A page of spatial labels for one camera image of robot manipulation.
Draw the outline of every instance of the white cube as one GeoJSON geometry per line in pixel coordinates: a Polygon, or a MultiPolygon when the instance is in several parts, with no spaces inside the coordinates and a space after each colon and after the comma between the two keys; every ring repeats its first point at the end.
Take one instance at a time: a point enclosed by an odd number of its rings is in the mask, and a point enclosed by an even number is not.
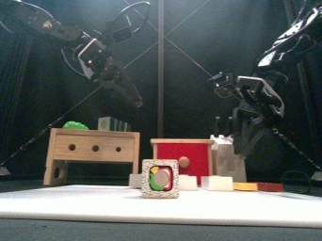
{"type": "Polygon", "coordinates": [[[198,190],[196,176],[179,175],[179,190],[198,190]]]}
{"type": "Polygon", "coordinates": [[[232,177],[207,176],[202,177],[202,188],[208,191],[232,191],[232,177]]]}

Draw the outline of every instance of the wooden box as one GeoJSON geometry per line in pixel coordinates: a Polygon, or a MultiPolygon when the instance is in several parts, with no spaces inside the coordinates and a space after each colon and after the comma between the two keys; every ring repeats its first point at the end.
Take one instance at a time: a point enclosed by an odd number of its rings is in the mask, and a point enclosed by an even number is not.
{"type": "Polygon", "coordinates": [[[69,162],[132,163],[139,173],[139,133],[53,128],[44,185],[65,184],[69,162]]]}
{"type": "Polygon", "coordinates": [[[198,177],[212,175],[212,156],[210,139],[162,139],[152,138],[154,159],[176,159],[179,174],[198,177]]]}

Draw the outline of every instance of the round hole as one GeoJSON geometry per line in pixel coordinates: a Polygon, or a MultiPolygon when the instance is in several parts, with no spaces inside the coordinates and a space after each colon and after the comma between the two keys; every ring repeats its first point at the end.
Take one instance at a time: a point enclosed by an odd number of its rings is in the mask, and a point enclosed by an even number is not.
{"type": "Polygon", "coordinates": [[[95,145],[95,146],[92,147],[92,150],[93,150],[93,152],[97,152],[97,151],[99,151],[99,146],[95,145]]]}
{"type": "Polygon", "coordinates": [[[68,149],[69,149],[69,151],[75,151],[75,144],[71,144],[71,145],[68,146],[68,149]]]}

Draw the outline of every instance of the green object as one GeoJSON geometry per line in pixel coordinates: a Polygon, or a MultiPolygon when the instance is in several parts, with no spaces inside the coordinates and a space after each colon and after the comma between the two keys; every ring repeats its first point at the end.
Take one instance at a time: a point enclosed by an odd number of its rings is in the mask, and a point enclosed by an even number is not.
{"type": "Polygon", "coordinates": [[[76,129],[76,130],[89,130],[84,124],[81,124],[80,122],[75,122],[75,121],[65,122],[63,128],[64,129],[76,129]]]}

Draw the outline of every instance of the drawer knob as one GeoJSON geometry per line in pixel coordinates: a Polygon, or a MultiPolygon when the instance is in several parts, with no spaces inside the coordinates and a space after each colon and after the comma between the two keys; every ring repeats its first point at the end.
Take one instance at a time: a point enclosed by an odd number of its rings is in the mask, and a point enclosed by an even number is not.
{"type": "Polygon", "coordinates": [[[186,156],[182,156],[182,157],[179,158],[179,167],[180,167],[182,169],[186,169],[186,168],[188,167],[188,164],[190,164],[188,158],[187,158],[186,156]]]}

